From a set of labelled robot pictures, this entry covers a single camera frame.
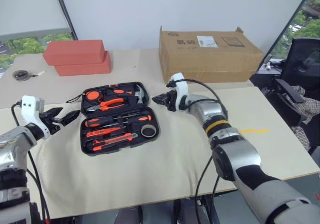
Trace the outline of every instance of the red foam block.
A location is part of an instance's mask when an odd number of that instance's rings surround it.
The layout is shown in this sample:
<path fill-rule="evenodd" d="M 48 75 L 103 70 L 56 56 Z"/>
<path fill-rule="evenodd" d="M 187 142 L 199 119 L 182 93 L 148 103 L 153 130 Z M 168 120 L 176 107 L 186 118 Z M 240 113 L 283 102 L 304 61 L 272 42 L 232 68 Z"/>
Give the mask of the red foam block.
<path fill-rule="evenodd" d="M 81 65 L 103 62 L 105 48 L 102 40 L 52 41 L 43 53 L 48 65 Z"/>
<path fill-rule="evenodd" d="M 104 52 L 104 61 L 98 64 L 58 65 L 55 70 L 60 76 L 108 74 L 111 72 L 111 60 L 108 51 Z"/>

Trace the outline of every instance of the white wall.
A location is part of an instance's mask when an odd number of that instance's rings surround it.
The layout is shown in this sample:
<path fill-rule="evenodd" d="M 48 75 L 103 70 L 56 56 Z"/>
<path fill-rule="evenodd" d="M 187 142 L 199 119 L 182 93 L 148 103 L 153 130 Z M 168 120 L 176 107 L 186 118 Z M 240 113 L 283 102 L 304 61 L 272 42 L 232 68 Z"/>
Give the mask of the white wall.
<path fill-rule="evenodd" d="M 233 31 L 268 51 L 301 0 L 64 0 L 79 39 L 106 49 L 157 48 L 168 31 Z"/>
<path fill-rule="evenodd" d="M 70 32 L 58 0 L 0 0 L 0 40 Z"/>

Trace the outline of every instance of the table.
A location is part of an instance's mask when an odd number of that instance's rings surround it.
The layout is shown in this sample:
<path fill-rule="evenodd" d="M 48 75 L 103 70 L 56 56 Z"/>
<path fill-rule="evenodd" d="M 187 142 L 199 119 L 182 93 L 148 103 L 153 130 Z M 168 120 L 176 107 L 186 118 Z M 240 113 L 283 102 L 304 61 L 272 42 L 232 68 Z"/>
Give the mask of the table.
<path fill-rule="evenodd" d="M 0 79 L 0 108 L 6 108 L 21 99 L 33 95 L 45 99 L 47 104 L 64 103 L 81 94 L 85 89 L 121 82 L 140 81 L 145 84 L 150 96 L 166 92 L 161 73 L 158 49 L 110 51 L 113 67 L 110 74 L 59 76 L 53 66 L 46 64 L 42 54 L 26 54 L 16 57 L 14 64 Z M 43 75 L 18 82 L 12 77 L 16 70 L 27 70 Z M 241 88 L 253 86 L 250 81 L 234 83 L 210 83 L 214 89 Z M 190 90 L 203 91 L 197 84 L 190 84 Z"/>
<path fill-rule="evenodd" d="M 266 174 L 289 179 L 320 172 L 289 127 L 256 87 L 217 90 L 239 130 L 266 129 L 243 135 L 258 150 Z M 209 92 L 201 92 L 212 97 Z M 80 103 L 51 104 L 64 112 Z M 208 139 L 191 115 L 166 110 L 150 102 L 160 125 L 157 140 L 119 152 L 89 157 L 80 149 L 79 125 L 84 116 L 32 149 L 52 218 L 117 209 L 177 199 L 195 194 L 196 185 L 210 155 Z M 0 130 L 14 127 L 9 108 L 0 109 Z M 213 165 L 202 180 L 199 194 L 212 192 L 217 173 Z M 40 201 L 29 178 L 31 200 Z M 218 191 L 234 189 L 222 180 Z"/>

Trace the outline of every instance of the window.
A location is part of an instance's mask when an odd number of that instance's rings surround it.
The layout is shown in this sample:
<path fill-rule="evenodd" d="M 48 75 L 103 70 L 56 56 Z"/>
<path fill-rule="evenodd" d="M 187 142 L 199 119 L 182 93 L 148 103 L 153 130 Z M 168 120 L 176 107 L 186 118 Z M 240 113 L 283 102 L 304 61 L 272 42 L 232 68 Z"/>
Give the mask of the window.
<path fill-rule="evenodd" d="M 51 41 L 73 40 L 70 33 L 0 41 L 0 78 L 20 54 L 43 53 Z"/>
<path fill-rule="evenodd" d="M 272 49 L 272 58 L 286 59 L 293 37 L 320 38 L 320 0 L 306 0 Z"/>

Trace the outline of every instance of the plaid cloth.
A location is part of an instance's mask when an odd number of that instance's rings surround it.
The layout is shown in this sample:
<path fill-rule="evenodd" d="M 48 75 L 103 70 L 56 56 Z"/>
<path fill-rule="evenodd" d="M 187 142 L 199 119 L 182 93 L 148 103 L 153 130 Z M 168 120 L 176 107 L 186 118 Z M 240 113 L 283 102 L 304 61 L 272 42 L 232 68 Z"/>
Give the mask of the plaid cloth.
<path fill-rule="evenodd" d="M 305 100 L 304 103 L 297 104 L 294 103 L 287 94 L 283 94 L 283 96 L 296 108 L 300 115 L 306 117 L 303 123 L 308 124 L 312 117 L 320 113 L 320 101 L 304 97 L 306 91 L 299 85 L 292 86 L 292 88 Z"/>
<path fill-rule="evenodd" d="M 304 146 L 304 148 L 308 151 L 310 149 L 310 142 L 304 132 L 304 130 L 300 126 L 291 127 L 292 131 Z"/>

